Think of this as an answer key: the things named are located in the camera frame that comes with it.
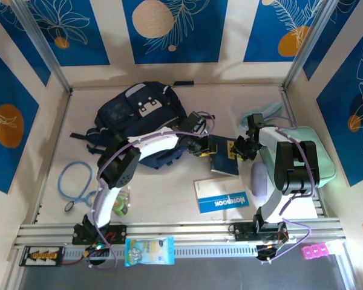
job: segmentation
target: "beige circle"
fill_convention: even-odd
[[[174,27],[174,17],[168,7],[159,0],[145,0],[133,11],[133,26],[139,35],[158,38]]]
[[[273,4],[274,1],[276,1],[276,0],[262,0],[262,4],[270,5],[270,4]]]
[[[11,5],[11,3],[10,3],[10,1],[9,1],[9,0],[0,0],[0,3],[4,4],[4,5],[6,5],[6,6]]]
[[[176,46],[175,46],[175,45],[170,45],[170,46],[168,47],[168,50],[169,50],[170,52],[173,52],[173,51],[175,51],[175,50],[176,50]]]

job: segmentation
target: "orange circle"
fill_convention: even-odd
[[[17,109],[17,107],[13,105],[1,105],[0,144],[2,144],[4,147],[16,148],[22,141],[23,133],[24,120],[22,113]]]
[[[169,50],[170,52],[176,51],[176,46],[175,46],[175,45],[170,45],[170,46],[168,47],[168,50]]]
[[[55,38],[54,43],[57,47],[65,50],[66,48],[68,48],[70,46],[70,44],[68,43],[67,39],[62,38],[60,36],[58,36],[57,38]]]
[[[361,128],[361,119],[357,115],[352,115],[348,119],[348,128],[352,132],[357,132]]]
[[[296,30],[292,30],[285,34],[278,44],[278,53],[286,57],[295,56],[303,43],[308,30],[308,26],[301,26]]]

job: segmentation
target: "pink object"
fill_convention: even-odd
[[[305,246],[301,249],[302,254],[306,260],[312,260],[329,255],[327,245],[325,243],[319,243],[317,245]]]

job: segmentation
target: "metal pole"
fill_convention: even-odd
[[[24,2],[23,0],[9,0],[9,3],[36,50],[41,55],[43,61],[46,63],[48,69],[55,75],[62,89],[65,92],[70,92],[71,87],[61,70],[61,66],[46,38],[44,37],[41,29],[32,16],[31,11],[28,9],[27,2]]]
[[[317,13],[315,20],[313,21],[304,42],[300,46],[300,49],[289,69],[288,75],[286,75],[283,81],[283,88],[286,91],[292,82],[292,80],[297,76],[297,74],[302,70],[305,61],[309,57],[310,52],[313,50],[317,40],[320,37],[325,25],[329,21],[332,12],[336,8],[339,0],[322,0],[320,11]]]

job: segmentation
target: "notebook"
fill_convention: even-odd
[[[225,175],[239,175],[236,154],[230,152],[235,139],[216,135],[211,135],[211,138],[217,145],[217,153],[210,155],[211,171]]]
[[[200,213],[250,206],[239,177],[195,181],[195,191]]]

